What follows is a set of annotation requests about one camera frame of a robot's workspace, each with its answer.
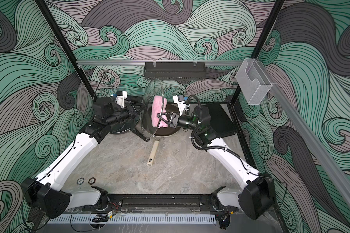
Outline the glass pot lid black knob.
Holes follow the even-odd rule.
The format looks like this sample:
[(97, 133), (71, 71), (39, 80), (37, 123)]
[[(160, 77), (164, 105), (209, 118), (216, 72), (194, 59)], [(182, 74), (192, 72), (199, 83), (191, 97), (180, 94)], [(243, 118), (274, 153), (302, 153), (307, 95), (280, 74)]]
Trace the glass pot lid black knob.
[(158, 78), (154, 78), (149, 82), (142, 104), (144, 110), (140, 115), (140, 130), (144, 139), (149, 141), (161, 125), (164, 110), (163, 86)]

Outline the pink cloth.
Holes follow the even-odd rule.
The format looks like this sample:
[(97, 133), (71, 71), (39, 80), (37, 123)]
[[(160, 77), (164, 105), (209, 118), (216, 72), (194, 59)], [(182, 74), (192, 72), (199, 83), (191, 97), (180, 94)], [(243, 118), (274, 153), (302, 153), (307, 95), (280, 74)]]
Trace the pink cloth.
[(167, 128), (168, 124), (164, 121), (167, 121), (166, 118), (166, 108), (167, 99), (162, 96), (155, 96), (152, 104), (151, 110), (151, 122), (153, 127), (158, 128)]

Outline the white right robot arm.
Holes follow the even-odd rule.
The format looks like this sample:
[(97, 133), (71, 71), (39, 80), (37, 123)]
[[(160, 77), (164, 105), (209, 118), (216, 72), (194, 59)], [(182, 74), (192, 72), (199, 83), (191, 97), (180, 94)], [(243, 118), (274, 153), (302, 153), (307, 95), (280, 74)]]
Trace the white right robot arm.
[(241, 188), (240, 192), (223, 187), (215, 192), (216, 202), (222, 208), (236, 207), (253, 220), (271, 208), (275, 202), (274, 179), (268, 173), (261, 173), (224, 141), (231, 135), (228, 129), (233, 123), (222, 107), (217, 104), (202, 105), (195, 98), (197, 106), (189, 115), (191, 97), (174, 96), (178, 112), (166, 111), (167, 99), (155, 96), (151, 110), (151, 121), (155, 128), (183, 128), (191, 131), (190, 140), (195, 149), (206, 151), (216, 158), (233, 176)]

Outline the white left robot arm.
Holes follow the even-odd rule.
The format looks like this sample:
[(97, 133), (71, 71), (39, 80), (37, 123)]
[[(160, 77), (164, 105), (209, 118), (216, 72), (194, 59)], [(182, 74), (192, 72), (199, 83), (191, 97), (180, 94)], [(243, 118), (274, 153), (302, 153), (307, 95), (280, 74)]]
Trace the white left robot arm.
[(21, 183), (27, 205), (50, 219), (82, 206), (95, 206), (99, 211), (107, 209), (108, 192), (102, 188), (92, 186), (91, 190), (77, 192), (64, 192), (62, 188), (74, 169), (117, 124), (135, 119), (146, 106), (119, 97), (101, 97), (92, 108), (92, 120), (82, 127), (59, 157), (36, 178), (27, 178)]

